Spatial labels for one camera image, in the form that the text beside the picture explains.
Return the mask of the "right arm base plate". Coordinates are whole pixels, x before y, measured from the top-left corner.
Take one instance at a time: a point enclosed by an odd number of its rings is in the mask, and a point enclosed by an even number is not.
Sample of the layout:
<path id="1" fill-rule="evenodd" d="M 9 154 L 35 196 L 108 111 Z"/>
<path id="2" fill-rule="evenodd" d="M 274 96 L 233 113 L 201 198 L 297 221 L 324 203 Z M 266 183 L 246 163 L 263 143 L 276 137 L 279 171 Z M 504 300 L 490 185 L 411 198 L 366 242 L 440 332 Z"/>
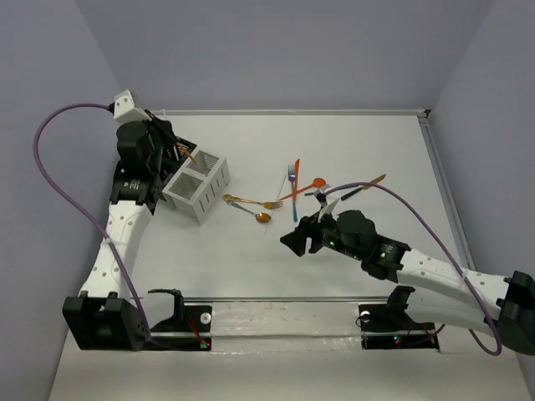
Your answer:
<path id="1" fill-rule="evenodd" d="M 436 326 L 416 323 L 406 316 L 395 316 L 385 304 L 361 304 L 355 325 L 361 331 L 364 350 L 439 350 Z"/>

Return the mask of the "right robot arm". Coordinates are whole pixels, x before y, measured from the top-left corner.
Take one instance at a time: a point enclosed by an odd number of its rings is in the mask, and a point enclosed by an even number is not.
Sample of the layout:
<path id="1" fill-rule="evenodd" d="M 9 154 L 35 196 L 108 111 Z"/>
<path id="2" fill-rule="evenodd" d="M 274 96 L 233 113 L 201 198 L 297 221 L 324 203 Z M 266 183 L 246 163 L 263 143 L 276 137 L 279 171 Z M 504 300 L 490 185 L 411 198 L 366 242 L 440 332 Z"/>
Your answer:
<path id="1" fill-rule="evenodd" d="M 526 273 L 455 268 L 378 234 L 360 211 L 305 216 L 280 241 L 297 256 L 326 247 L 359 261 L 371 277 L 395 283 L 387 302 L 362 308 L 357 323 L 366 333 L 438 323 L 497 335 L 503 347 L 534 354 L 534 280 Z"/>

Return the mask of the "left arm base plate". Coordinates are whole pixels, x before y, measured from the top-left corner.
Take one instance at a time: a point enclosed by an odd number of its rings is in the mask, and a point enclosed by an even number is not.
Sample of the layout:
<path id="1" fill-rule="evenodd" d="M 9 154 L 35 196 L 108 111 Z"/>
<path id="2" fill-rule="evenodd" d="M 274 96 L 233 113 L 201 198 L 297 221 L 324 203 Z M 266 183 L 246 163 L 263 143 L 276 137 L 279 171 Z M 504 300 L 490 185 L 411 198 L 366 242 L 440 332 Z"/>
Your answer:
<path id="1" fill-rule="evenodd" d="M 184 317 L 168 318 L 151 329 L 151 340 L 143 351 L 211 351 L 212 305 L 186 304 Z"/>

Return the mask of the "orange chopstick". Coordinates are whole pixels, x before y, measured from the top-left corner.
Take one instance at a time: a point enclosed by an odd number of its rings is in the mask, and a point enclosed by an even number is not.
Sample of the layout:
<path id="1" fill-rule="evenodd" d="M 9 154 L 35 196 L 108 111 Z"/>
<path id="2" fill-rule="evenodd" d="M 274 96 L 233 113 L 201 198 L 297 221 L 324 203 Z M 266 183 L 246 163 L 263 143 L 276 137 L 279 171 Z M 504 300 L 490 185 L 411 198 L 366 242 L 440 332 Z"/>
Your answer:
<path id="1" fill-rule="evenodd" d="M 197 159 L 191 154 L 191 152 L 188 150 L 188 148 L 182 144 L 181 142 L 177 142 L 176 146 L 183 152 L 184 155 L 186 155 L 194 164 L 197 164 Z"/>

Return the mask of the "gold knife black handle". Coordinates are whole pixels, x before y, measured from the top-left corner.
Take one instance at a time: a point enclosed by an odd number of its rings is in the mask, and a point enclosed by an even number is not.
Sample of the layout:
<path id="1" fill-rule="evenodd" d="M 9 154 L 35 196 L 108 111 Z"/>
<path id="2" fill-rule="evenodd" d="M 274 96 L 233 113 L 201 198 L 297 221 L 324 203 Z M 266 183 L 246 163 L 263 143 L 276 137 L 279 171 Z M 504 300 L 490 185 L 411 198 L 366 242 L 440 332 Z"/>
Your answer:
<path id="1" fill-rule="evenodd" d="M 379 184 L 385 177 L 386 177 L 386 174 L 380 175 L 379 177 L 377 177 L 377 178 L 373 179 L 372 181 L 370 181 L 370 183 L 372 185 L 361 185 L 361 186 L 357 187 L 356 189 L 351 190 L 350 192 L 342 195 L 341 201 L 346 201 L 347 199 L 349 199 L 350 197 L 358 194 L 362 190 L 368 190 L 371 186 L 373 186 L 373 184 Z"/>

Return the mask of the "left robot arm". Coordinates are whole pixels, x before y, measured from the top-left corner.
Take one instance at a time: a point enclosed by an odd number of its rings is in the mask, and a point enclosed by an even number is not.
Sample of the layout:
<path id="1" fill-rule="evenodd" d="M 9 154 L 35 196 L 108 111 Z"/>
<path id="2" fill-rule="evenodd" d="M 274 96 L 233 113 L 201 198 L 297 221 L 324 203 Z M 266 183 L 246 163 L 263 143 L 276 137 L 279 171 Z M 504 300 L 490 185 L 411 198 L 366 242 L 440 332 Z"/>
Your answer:
<path id="1" fill-rule="evenodd" d="M 93 268 L 62 313 L 83 350 L 139 351 L 150 325 L 130 278 L 141 239 L 163 189 L 161 168 L 177 138 L 171 122 L 150 117 L 116 131 L 115 167 L 107 224 Z"/>

